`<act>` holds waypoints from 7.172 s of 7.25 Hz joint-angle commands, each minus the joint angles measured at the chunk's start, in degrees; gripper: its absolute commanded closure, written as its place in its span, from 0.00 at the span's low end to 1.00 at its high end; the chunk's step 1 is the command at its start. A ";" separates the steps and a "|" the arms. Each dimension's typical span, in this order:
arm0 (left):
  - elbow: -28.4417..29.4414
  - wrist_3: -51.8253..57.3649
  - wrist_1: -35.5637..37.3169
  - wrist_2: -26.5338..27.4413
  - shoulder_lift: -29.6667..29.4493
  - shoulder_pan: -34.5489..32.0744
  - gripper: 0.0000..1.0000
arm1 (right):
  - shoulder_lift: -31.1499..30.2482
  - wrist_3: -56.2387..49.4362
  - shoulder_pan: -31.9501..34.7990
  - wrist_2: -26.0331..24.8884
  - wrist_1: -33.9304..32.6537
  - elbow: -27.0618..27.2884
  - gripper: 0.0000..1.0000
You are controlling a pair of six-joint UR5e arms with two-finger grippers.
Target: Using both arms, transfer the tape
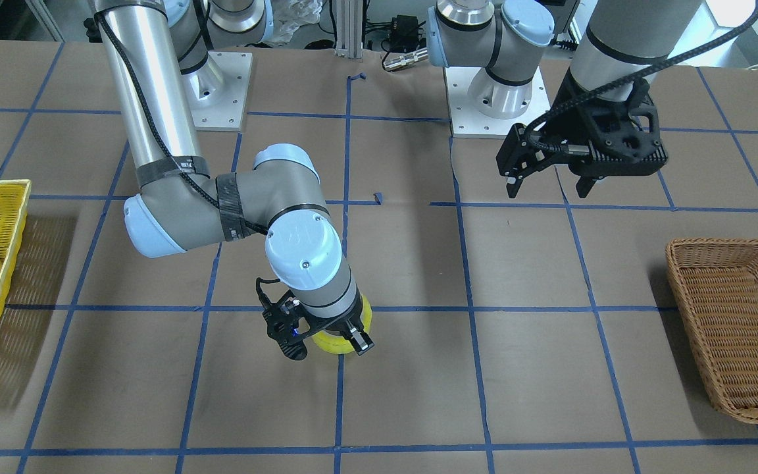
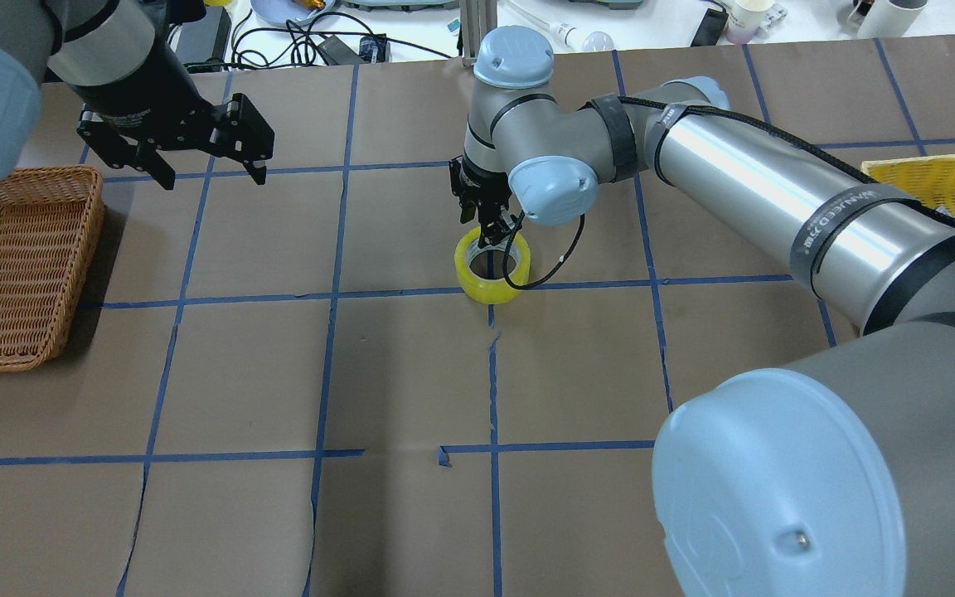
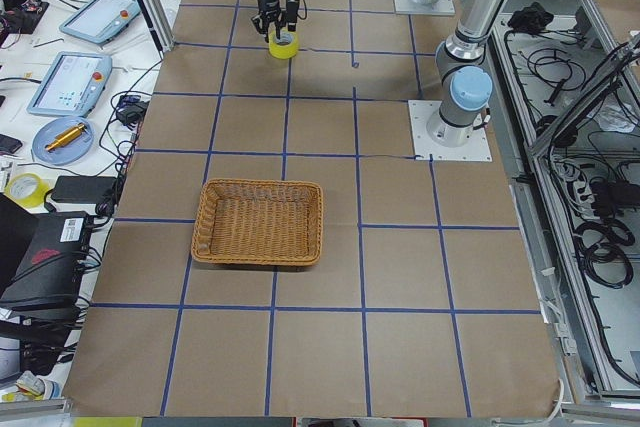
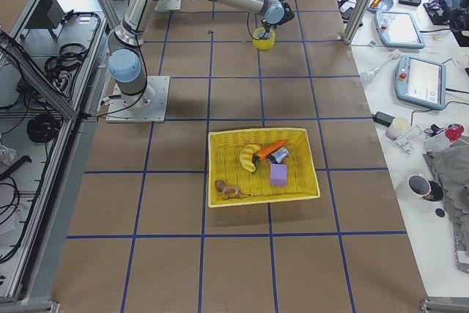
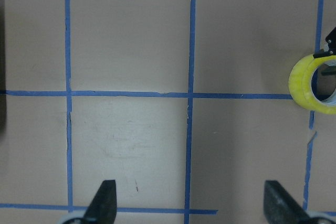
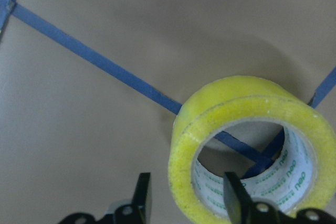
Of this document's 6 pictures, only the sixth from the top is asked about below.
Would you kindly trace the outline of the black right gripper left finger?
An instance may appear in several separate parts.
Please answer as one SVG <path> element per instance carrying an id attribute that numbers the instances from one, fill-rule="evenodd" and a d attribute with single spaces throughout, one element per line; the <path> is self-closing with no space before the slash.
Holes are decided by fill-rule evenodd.
<path id="1" fill-rule="evenodd" d="M 101 219 L 77 212 L 64 217 L 60 223 L 149 223 L 151 200 L 151 174 L 141 173 L 132 199 L 112 204 Z"/>

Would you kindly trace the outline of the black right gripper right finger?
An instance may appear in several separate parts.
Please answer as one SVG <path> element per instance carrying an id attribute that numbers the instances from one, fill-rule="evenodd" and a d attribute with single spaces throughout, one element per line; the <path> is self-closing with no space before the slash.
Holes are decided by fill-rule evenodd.
<path id="1" fill-rule="evenodd" d="M 302 209 L 290 217 L 270 201 L 253 200 L 234 172 L 224 173 L 224 204 L 231 223 L 335 223 L 321 209 Z"/>

